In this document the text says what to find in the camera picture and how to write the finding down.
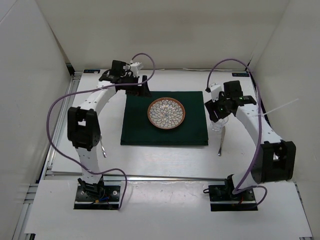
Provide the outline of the clear drinking glass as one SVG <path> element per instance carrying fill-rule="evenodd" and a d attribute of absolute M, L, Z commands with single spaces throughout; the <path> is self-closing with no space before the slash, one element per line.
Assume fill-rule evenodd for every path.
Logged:
<path fill-rule="evenodd" d="M 229 121 L 229 118 L 226 117 L 226 118 L 223 118 L 223 119 L 220 119 L 218 120 L 217 122 L 214 122 L 213 120 L 211 121 L 211 129 L 214 131 L 214 132 L 219 132 L 222 130 L 222 128 L 228 123 Z"/>

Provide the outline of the orange patterned plate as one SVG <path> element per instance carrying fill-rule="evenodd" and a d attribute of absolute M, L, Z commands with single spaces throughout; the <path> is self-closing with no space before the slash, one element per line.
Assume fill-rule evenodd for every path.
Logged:
<path fill-rule="evenodd" d="M 180 126 L 186 116 L 184 106 L 171 97 L 161 97 L 154 100 L 147 110 L 150 123 L 163 130 L 171 130 Z"/>

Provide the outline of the dark green cloth napkin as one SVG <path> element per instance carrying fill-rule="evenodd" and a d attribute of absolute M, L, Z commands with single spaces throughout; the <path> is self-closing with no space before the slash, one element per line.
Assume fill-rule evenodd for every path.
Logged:
<path fill-rule="evenodd" d="M 185 109 L 183 122 L 160 129 L 148 119 L 149 105 L 162 97 L 178 100 Z M 120 144 L 132 146 L 207 146 L 208 126 L 202 91 L 152 91 L 151 97 L 126 97 Z"/>

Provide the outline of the silver knife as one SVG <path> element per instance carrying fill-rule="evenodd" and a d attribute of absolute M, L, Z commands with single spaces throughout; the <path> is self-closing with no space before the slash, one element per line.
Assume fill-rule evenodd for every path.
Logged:
<path fill-rule="evenodd" d="M 222 129 L 221 129 L 220 145 L 219 145 L 219 149 L 218 149 L 218 156 L 219 157 L 222 156 L 225 134 L 226 134 L 226 127 L 223 126 Z"/>

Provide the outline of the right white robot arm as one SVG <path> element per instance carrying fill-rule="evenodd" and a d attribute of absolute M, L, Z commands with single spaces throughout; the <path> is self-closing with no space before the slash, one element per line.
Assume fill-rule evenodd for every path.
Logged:
<path fill-rule="evenodd" d="M 227 179 L 224 193 L 230 200 L 238 199 L 243 191 L 270 182 L 289 181 L 293 178 L 296 145 L 285 141 L 267 123 L 262 113 L 260 91 L 256 96 L 244 95 L 238 80 L 223 85 L 211 84 L 206 88 L 211 99 L 204 105 L 213 123 L 233 115 L 246 129 L 256 147 L 249 167 Z"/>

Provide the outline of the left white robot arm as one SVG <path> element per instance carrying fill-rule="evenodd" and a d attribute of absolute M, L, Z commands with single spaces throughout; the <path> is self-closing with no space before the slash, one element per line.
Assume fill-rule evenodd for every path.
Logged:
<path fill-rule="evenodd" d="M 102 141 L 98 116 L 117 91 L 124 90 L 128 95 L 141 97 L 151 95 L 147 76 L 144 75 L 142 85 L 138 85 L 142 67 L 140 62 L 113 60 L 111 69 L 98 79 L 95 91 L 79 106 L 68 109 L 67 138 L 75 148 L 82 167 L 82 177 L 78 179 L 80 190 L 93 200 L 100 200 L 105 194 L 97 157 L 97 145 Z"/>

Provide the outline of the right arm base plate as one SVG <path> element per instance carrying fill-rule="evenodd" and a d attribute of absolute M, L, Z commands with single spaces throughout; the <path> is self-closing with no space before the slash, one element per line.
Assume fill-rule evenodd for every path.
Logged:
<path fill-rule="evenodd" d="M 225 185 L 209 185 L 203 190 L 209 195 L 211 212 L 257 211 L 258 204 L 253 189 L 239 194 L 232 194 L 231 188 Z"/>

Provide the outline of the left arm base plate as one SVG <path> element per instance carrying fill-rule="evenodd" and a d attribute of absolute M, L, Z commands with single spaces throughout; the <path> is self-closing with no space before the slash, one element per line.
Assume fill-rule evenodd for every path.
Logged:
<path fill-rule="evenodd" d="M 98 183 L 87 183 L 81 178 L 74 199 L 74 210 L 119 210 L 120 185 L 106 185 L 101 179 Z"/>

